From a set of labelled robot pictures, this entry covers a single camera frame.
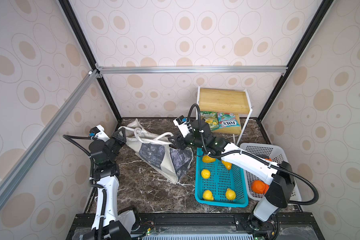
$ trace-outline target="snack bag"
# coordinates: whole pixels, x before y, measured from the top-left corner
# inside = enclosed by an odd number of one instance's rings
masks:
[[[240,127],[234,113],[217,113],[219,127]]]
[[[209,124],[211,131],[219,129],[219,122],[217,121],[217,112],[200,111],[200,116]]]

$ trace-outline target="wall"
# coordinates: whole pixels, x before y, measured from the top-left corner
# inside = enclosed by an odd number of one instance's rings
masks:
[[[0,1],[0,181],[89,66],[53,0]]]
[[[338,1],[264,119],[327,240],[360,240],[360,1]],[[303,200],[312,191],[299,184]]]
[[[116,120],[93,83],[0,211],[0,239],[66,239],[91,187],[88,157],[62,135],[87,136],[99,124],[112,134]],[[86,149],[91,143],[77,142]]]
[[[88,70],[54,0],[0,1],[0,182]],[[93,83],[0,211],[0,239],[66,238],[90,191],[89,161],[62,135],[98,124],[112,133],[115,117]]]
[[[99,65],[126,67],[286,65],[321,0],[70,2]],[[254,81],[247,85],[249,75]],[[199,82],[206,88],[257,92],[251,96],[252,116],[257,117],[280,77],[265,75],[203,74]],[[188,112],[187,106],[196,102],[193,93],[200,74],[106,77],[123,117],[155,117]]]

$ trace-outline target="teal plastic basket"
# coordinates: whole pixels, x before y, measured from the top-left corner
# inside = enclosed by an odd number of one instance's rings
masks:
[[[246,190],[246,181],[244,170],[236,165],[232,165],[231,170],[227,170],[220,160],[211,163],[202,161],[203,151],[197,149],[196,157],[196,184],[195,198],[199,203],[221,206],[221,207],[246,207],[248,205],[248,195]],[[201,176],[201,171],[207,169],[211,172],[208,179]],[[228,200],[225,197],[227,188],[235,191],[236,199]],[[203,200],[203,192],[210,190],[214,201]]]

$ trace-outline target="lemon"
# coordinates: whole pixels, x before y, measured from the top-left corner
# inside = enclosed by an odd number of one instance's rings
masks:
[[[203,170],[202,170],[202,177],[203,177],[203,178],[207,179],[207,178],[209,178],[210,176],[211,176],[211,172],[210,172],[209,170],[207,170],[207,169],[203,169]]]
[[[210,157],[210,156],[205,155],[205,156],[203,157],[202,161],[205,162],[205,163],[211,163],[211,162],[216,161],[216,158],[212,158],[212,157]]]
[[[206,201],[213,201],[214,198],[213,198],[212,192],[210,190],[205,190],[203,192],[203,199]]]
[[[231,170],[232,164],[230,162],[226,162],[222,160],[221,163],[224,164],[226,169]]]
[[[227,191],[225,192],[225,197],[228,200],[234,200],[236,198],[236,193],[234,190],[227,188]]]

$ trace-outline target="brown marble surface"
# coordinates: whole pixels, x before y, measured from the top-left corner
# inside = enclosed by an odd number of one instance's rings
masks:
[[[135,118],[124,119],[122,125],[126,126],[134,120]],[[141,118],[139,121],[147,131],[155,134],[163,132],[175,134],[178,131],[173,125],[173,118]],[[215,133],[215,136],[222,136],[228,141],[233,141],[231,134]],[[240,143],[242,142],[265,143],[254,119],[249,120]],[[195,199],[195,159],[177,185],[170,183],[126,145],[120,150],[117,162],[120,166],[120,186],[117,193],[119,210],[134,205],[140,213],[240,213],[251,212],[256,204],[256,201],[250,198],[245,208],[218,207],[198,203]],[[296,212],[296,210],[289,206],[282,209],[282,212]],[[92,204],[90,213],[96,213],[96,201]]]

